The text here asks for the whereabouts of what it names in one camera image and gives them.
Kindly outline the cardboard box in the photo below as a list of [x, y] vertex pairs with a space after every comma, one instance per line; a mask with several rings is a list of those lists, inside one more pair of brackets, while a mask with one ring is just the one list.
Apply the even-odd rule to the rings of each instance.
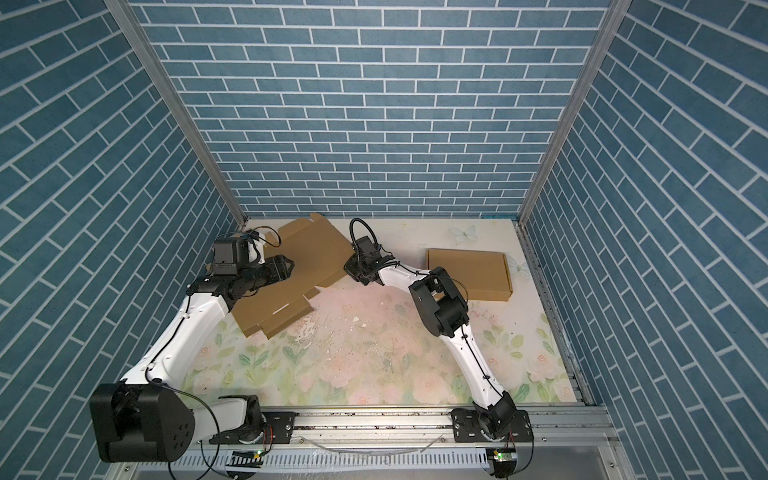
[[426, 258], [430, 270], [442, 267], [461, 282], [471, 300], [506, 302], [512, 296], [508, 262], [501, 252], [432, 248]]
[[353, 254], [350, 241], [319, 213], [293, 220], [280, 228], [281, 246], [267, 247], [268, 257], [283, 255], [294, 263], [291, 275], [241, 298], [232, 315], [243, 334], [258, 332], [271, 339], [313, 311], [310, 300], [321, 287], [345, 276], [344, 265]]

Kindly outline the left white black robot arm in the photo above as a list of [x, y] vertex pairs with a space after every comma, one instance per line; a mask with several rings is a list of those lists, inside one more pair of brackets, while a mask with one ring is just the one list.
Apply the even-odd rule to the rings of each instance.
[[183, 379], [213, 330], [236, 302], [290, 278], [294, 263], [267, 257], [256, 233], [215, 241], [208, 272], [192, 281], [180, 310], [156, 343], [114, 383], [89, 400], [99, 457], [107, 463], [173, 462], [194, 442], [215, 445], [263, 441], [266, 419], [257, 396], [185, 404]]

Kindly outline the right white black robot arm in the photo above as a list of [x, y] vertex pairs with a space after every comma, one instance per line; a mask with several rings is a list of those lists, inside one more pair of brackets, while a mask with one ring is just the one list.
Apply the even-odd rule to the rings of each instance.
[[463, 373], [484, 434], [493, 440], [509, 435], [518, 409], [480, 352], [467, 301], [447, 271], [406, 266], [374, 236], [354, 239], [352, 248], [345, 272], [363, 285], [378, 283], [409, 293], [425, 328], [447, 346]]

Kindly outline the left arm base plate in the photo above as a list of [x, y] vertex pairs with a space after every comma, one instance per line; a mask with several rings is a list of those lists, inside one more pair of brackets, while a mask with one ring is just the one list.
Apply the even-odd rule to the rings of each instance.
[[296, 413], [276, 411], [262, 413], [257, 420], [247, 420], [242, 426], [211, 437], [210, 445], [263, 446], [289, 444], [293, 435]]

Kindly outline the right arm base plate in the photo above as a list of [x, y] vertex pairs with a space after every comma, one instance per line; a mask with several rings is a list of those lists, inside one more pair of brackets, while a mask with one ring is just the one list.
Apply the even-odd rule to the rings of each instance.
[[531, 442], [534, 439], [528, 412], [514, 410], [496, 418], [476, 409], [454, 408], [450, 411], [456, 443]]

